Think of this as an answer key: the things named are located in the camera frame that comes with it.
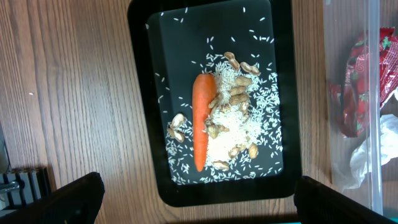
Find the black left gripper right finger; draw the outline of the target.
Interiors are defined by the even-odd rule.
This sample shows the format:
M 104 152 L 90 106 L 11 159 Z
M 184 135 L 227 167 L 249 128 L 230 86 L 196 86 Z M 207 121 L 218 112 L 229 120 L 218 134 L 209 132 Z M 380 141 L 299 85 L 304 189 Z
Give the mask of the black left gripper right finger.
M 395 224 L 308 176 L 296 181 L 294 204 L 303 224 Z

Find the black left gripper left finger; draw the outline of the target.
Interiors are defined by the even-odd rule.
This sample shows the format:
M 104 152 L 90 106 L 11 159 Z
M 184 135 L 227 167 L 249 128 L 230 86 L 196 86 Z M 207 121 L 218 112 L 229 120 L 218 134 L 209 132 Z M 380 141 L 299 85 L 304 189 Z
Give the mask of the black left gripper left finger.
M 99 213 L 105 193 L 98 172 L 83 177 L 25 207 L 1 217 L 1 224 L 90 223 Z

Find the pile of white rice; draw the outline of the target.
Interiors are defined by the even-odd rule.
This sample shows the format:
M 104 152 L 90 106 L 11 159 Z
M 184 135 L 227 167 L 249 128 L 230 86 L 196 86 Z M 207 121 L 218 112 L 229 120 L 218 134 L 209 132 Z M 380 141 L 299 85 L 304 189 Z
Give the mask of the pile of white rice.
M 280 174 L 271 8 L 219 2 L 146 22 L 170 178 L 209 184 Z

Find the peanut shells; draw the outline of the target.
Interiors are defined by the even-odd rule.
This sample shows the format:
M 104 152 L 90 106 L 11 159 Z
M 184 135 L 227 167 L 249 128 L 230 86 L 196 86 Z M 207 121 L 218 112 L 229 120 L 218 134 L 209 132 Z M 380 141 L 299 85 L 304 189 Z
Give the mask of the peanut shells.
M 209 74 L 215 78 L 217 92 L 205 120 L 208 147 L 204 169 L 228 171 L 240 154 L 246 153 L 250 159 L 259 154 L 262 114 L 254 108 L 250 94 L 260 71 L 255 65 L 237 61 L 234 53 L 225 52 L 215 72 Z M 193 144 L 193 114 L 188 120 L 185 114 L 177 113 L 168 123 L 167 135 L 179 143 L 189 140 Z

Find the red snack wrapper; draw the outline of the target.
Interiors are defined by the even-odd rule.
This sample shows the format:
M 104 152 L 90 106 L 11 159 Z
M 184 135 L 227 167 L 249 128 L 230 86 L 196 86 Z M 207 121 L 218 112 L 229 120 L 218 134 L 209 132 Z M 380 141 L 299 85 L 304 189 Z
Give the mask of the red snack wrapper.
M 379 72 L 380 107 L 383 107 L 397 88 L 397 36 L 395 28 L 380 29 Z M 346 138 L 356 138 L 368 125 L 369 108 L 369 44 L 362 33 L 351 48 L 346 63 L 343 84 L 329 83 L 328 92 L 333 104 L 340 111 L 335 121 Z

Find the orange carrot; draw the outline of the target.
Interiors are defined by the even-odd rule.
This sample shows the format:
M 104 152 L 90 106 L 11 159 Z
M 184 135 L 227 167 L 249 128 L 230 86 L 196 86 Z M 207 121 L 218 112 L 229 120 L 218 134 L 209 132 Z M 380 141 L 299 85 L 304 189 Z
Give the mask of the orange carrot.
M 217 92 L 216 81 L 212 74 L 199 74 L 193 84 L 192 114 L 193 114 L 193 152 L 194 162 L 198 172 L 204 169 L 208 147 L 208 134 L 205 130 L 205 120 L 210 115 L 208 105 L 214 100 Z

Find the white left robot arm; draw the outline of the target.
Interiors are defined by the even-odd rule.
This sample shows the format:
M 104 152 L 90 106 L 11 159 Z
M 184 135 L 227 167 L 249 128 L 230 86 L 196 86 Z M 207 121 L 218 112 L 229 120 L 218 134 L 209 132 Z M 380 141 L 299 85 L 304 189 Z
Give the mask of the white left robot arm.
M 189 223 L 389 223 L 389 219 L 302 174 L 298 128 L 282 130 L 284 165 L 276 175 L 178 185 L 153 142 L 158 191 L 118 170 L 91 172 L 52 190 L 46 168 L 1 175 L 9 202 L 2 223 L 165 223 L 165 212 L 192 209 Z

